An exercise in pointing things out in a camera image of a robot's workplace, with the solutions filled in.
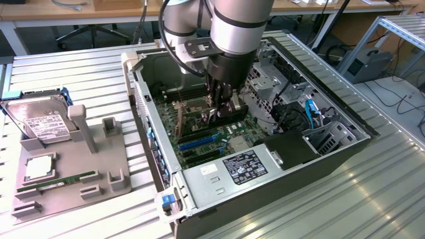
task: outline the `power supply label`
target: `power supply label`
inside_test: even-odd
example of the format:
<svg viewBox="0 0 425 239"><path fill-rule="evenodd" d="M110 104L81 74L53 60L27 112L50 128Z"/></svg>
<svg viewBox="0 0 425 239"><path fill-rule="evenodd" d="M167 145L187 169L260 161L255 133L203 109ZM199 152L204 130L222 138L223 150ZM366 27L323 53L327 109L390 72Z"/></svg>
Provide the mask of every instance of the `power supply label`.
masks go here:
<svg viewBox="0 0 425 239"><path fill-rule="evenodd" d="M70 135L70 131L61 115L43 116L25 120L35 136L41 140Z"/></svg>
<svg viewBox="0 0 425 239"><path fill-rule="evenodd" d="M254 150L226 159L223 162L238 185L268 173Z"/></svg>

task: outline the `hard drive label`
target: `hard drive label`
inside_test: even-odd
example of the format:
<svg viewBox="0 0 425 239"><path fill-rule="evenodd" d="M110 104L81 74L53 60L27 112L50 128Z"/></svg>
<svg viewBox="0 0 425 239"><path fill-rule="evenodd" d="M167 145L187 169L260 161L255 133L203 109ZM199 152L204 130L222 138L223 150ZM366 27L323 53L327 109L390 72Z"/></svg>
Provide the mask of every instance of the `hard drive label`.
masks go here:
<svg viewBox="0 0 425 239"><path fill-rule="evenodd" d="M226 159L223 162L238 185L268 173L254 150Z"/></svg>
<svg viewBox="0 0 425 239"><path fill-rule="evenodd" d="M41 140L70 135L66 122L61 115L26 119L26 123Z"/></svg>

